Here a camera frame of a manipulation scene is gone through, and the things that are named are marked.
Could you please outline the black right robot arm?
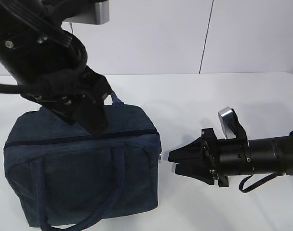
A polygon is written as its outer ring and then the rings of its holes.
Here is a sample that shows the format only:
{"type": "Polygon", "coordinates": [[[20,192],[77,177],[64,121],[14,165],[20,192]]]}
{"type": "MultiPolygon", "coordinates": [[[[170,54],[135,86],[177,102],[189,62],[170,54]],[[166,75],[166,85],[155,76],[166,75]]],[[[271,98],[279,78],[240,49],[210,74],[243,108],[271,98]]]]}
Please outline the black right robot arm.
{"type": "Polygon", "coordinates": [[[245,131],[233,139],[218,139],[212,128],[205,128],[192,143],[170,151],[169,162],[175,163],[175,174],[216,182],[228,187],[230,176],[245,178],[239,184],[248,193],[283,175],[293,176],[293,131],[288,136],[248,140],[245,131]]]}

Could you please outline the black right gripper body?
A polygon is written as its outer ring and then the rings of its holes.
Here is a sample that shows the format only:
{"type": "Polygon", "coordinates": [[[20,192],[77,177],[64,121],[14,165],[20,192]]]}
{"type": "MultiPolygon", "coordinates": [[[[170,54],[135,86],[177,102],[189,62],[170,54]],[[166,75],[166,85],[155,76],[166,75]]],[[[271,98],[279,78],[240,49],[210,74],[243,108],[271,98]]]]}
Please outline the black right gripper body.
{"type": "Polygon", "coordinates": [[[213,128],[201,130],[202,153],[206,157],[206,165],[214,181],[219,187],[228,187],[228,176],[224,176],[220,169],[220,144],[213,128]]]}

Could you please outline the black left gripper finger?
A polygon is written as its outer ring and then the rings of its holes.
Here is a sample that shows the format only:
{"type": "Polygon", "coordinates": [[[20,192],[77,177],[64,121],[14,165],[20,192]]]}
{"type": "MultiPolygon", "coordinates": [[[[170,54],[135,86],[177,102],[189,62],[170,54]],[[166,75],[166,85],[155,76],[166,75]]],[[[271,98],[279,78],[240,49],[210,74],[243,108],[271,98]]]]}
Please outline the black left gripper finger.
{"type": "Polygon", "coordinates": [[[73,123],[83,127],[90,134],[101,134],[108,126],[104,98],[90,99],[86,95],[74,95],[73,123]]]}

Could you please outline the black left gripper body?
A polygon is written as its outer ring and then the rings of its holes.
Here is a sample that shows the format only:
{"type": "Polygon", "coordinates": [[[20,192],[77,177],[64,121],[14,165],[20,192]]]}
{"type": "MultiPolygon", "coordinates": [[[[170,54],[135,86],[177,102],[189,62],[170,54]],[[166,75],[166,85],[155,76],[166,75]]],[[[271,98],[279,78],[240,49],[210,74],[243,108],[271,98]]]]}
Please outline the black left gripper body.
{"type": "Polygon", "coordinates": [[[92,100],[102,96],[105,100],[112,93],[106,77],[89,67],[79,74],[71,69],[47,74],[39,77],[37,83],[45,88],[44,91],[21,96],[46,107],[69,124],[73,124],[74,95],[83,94],[92,100]]]}

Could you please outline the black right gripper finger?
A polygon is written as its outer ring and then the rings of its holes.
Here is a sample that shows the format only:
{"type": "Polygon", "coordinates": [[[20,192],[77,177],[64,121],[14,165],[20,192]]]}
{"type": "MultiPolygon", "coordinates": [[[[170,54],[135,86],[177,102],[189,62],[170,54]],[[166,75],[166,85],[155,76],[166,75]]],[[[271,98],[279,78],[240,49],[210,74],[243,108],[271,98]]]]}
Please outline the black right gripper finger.
{"type": "Polygon", "coordinates": [[[180,176],[200,180],[208,185],[215,185],[215,180],[208,166],[194,165],[190,163],[176,163],[173,164],[173,172],[180,176]]]}
{"type": "Polygon", "coordinates": [[[184,147],[170,151],[168,161],[204,165],[204,158],[201,152],[201,137],[184,147]]]}

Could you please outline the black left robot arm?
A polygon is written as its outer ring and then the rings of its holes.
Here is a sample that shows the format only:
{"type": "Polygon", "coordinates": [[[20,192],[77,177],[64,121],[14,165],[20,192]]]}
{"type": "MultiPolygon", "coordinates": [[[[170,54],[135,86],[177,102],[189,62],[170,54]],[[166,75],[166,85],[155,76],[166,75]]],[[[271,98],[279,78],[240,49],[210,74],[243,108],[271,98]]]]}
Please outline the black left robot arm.
{"type": "Polygon", "coordinates": [[[88,65],[83,43],[62,29],[64,21],[102,25],[107,0],[0,0],[0,63],[16,85],[0,93],[19,94],[91,134],[107,127],[104,101],[112,92],[105,76],[88,65]]]}

